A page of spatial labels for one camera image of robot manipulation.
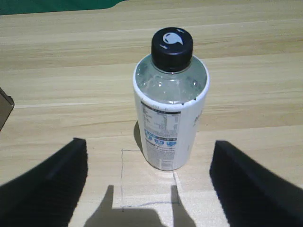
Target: plastic bottle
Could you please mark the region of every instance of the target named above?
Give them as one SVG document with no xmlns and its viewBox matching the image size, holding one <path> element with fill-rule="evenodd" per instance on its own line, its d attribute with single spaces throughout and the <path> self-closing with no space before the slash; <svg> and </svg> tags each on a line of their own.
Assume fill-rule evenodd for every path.
<svg viewBox="0 0 303 227">
<path fill-rule="evenodd" d="M 155 33 L 151 54 L 134 70 L 143 154 L 160 170 L 178 169 L 188 160 L 210 85 L 207 68 L 192 53 L 191 35 L 167 27 Z"/>
</svg>

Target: bottle label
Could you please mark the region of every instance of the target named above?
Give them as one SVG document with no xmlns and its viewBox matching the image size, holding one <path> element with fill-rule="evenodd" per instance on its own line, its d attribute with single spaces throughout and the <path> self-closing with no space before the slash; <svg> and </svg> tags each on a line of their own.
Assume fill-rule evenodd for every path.
<svg viewBox="0 0 303 227">
<path fill-rule="evenodd" d="M 159 169 L 171 170 L 178 145 L 181 112 L 160 111 L 141 103 L 148 159 L 159 162 Z"/>
</svg>

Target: wooden table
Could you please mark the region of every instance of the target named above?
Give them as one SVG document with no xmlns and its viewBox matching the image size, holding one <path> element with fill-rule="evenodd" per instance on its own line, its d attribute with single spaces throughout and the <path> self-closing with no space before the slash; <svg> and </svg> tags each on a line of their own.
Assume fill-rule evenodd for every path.
<svg viewBox="0 0 303 227">
<path fill-rule="evenodd" d="M 78 137 L 87 140 L 89 175 L 71 227 L 115 226 L 114 219 L 173 226 L 174 184 L 195 223 L 179 211 L 175 226 L 228 226 L 209 177 L 215 140 L 303 187 L 302 12 L 300 0 L 130 0 L 0 17 L 0 86 L 16 103 L 0 134 L 0 183 Z M 192 34 L 211 75 L 191 159 L 175 179 L 145 161 L 133 136 L 133 70 L 166 26 Z M 107 200 L 100 217 L 109 185 L 112 210 Z"/>
</svg>

